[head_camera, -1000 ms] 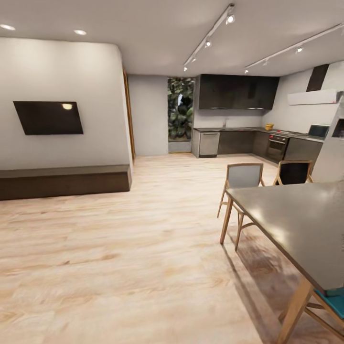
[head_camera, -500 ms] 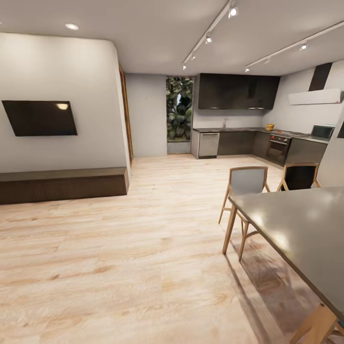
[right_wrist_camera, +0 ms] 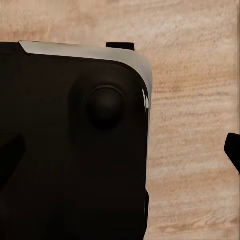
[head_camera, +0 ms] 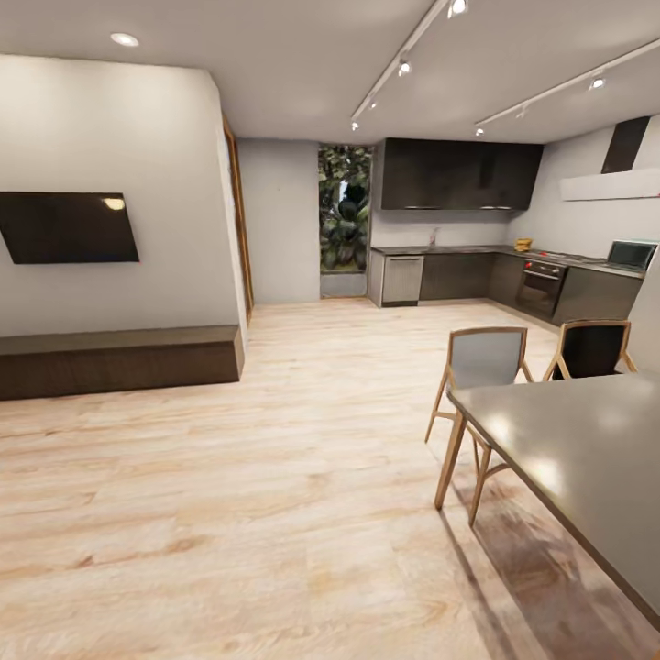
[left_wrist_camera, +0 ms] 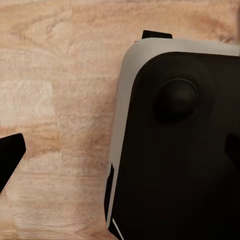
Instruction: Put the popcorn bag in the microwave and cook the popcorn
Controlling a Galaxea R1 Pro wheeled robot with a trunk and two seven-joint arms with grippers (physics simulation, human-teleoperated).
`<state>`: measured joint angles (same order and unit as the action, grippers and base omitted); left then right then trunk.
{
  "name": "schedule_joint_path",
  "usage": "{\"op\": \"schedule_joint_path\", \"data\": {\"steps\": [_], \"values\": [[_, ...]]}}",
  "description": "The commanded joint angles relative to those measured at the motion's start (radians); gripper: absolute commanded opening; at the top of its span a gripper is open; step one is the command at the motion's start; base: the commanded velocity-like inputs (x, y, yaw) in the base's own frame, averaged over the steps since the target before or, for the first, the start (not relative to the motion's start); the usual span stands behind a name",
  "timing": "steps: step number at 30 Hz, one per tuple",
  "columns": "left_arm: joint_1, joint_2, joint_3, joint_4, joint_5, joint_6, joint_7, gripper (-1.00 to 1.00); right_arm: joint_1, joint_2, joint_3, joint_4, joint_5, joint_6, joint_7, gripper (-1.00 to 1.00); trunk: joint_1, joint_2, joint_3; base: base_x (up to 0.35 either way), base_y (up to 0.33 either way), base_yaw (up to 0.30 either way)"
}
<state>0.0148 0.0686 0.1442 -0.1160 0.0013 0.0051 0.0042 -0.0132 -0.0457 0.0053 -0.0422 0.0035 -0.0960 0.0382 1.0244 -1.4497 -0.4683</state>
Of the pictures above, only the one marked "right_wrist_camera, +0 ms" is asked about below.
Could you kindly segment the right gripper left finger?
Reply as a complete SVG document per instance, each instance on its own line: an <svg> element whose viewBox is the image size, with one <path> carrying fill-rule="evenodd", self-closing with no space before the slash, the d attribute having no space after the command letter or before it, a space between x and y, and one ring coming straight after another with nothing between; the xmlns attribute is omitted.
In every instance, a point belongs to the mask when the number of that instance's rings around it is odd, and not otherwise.
<svg viewBox="0 0 240 240"><path fill-rule="evenodd" d="M0 139L0 193L26 152L21 133Z"/></svg>

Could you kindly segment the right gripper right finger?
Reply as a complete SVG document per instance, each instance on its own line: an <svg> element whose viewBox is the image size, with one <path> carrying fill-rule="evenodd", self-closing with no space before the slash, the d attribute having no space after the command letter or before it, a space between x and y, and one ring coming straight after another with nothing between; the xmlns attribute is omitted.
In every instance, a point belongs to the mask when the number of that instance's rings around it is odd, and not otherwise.
<svg viewBox="0 0 240 240"><path fill-rule="evenodd" d="M240 172L240 134L230 132L226 138L224 151Z"/></svg>

